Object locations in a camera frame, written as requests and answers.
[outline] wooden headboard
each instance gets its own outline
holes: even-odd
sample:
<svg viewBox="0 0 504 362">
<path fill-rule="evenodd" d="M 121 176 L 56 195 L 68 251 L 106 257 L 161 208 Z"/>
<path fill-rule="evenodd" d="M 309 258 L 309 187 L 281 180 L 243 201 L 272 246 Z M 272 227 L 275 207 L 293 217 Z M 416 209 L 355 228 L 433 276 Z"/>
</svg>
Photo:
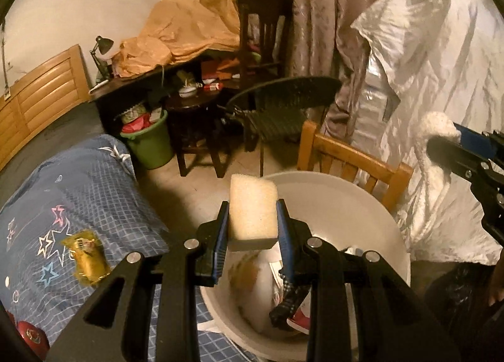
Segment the wooden headboard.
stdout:
<svg viewBox="0 0 504 362">
<path fill-rule="evenodd" d="M 0 170 L 50 123 L 89 100 L 89 85 L 78 45 L 52 57 L 0 98 Z"/>
</svg>

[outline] yellow sponge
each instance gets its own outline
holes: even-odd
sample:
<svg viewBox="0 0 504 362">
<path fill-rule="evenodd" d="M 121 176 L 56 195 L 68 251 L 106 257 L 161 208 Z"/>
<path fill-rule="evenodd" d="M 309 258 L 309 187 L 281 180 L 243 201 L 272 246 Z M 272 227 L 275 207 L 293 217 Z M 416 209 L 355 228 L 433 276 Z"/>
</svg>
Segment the yellow sponge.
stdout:
<svg viewBox="0 0 504 362">
<path fill-rule="evenodd" d="M 278 240 L 276 185 L 263 178 L 233 174 L 229 194 L 228 249 L 270 249 Z"/>
</svg>

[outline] orange blanket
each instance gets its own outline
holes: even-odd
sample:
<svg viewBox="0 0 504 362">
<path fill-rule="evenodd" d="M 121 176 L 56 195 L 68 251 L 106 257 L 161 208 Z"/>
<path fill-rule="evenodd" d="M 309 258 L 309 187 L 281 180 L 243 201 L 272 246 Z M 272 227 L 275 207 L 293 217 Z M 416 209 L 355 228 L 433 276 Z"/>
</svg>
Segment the orange blanket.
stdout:
<svg viewBox="0 0 504 362">
<path fill-rule="evenodd" d="M 121 42 L 112 64 L 121 77 L 140 75 L 187 62 L 205 49 L 234 51 L 239 32 L 234 0 L 161 0 L 138 37 Z"/>
</svg>

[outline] plaid cloth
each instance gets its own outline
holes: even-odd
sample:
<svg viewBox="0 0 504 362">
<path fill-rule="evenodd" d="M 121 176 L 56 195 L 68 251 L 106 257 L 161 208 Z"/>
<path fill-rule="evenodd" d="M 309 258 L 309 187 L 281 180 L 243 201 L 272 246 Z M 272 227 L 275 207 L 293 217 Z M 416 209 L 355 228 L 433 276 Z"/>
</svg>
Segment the plaid cloth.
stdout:
<svg viewBox="0 0 504 362">
<path fill-rule="evenodd" d="M 137 190 L 124 144 L 108 135 L 81 143 L 42 163 L 0 210 L 0 301 L 17 321 L 42 329 L 52 344 L 93 291 L 73 276 L 75 262 L 61 240 L 92 229 L 115 266 L 131 251 L 147 257 L 166 252 L 163 228 Z M 198 322 L 211 320 L 199 289 L 196 302 Z M 256 360 L 220 333 L 199 332 L 198 341 L 203 362 Z"/>
</svg>

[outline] black lamp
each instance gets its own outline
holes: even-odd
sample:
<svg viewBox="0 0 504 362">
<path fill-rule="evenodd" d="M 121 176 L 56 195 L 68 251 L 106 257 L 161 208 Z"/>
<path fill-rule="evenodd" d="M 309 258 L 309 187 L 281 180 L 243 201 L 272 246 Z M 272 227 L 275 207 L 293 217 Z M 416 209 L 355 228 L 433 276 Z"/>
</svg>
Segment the black lamp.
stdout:
<svg viewBox="0 0 504 362">
<path fill-rule="evenodd" d="M 111 78 L 110 72 L 108 70 L 107 63 L 96 56 L 96 50 L 99 49 L 100 54 L 104 55 L 108 51 L 110 51 L 112 45 L 114 45 L 114 41 L 112 41 L 111 39 L 97 36 L 96 44 L 94 48 L 90 51 L 91 56 L 93 57 L 93 61 L 95 62 L 96 67 L 98 68 L 98 71 L 100 71 L 100 74 L 104 80 Z"/>
</svg>

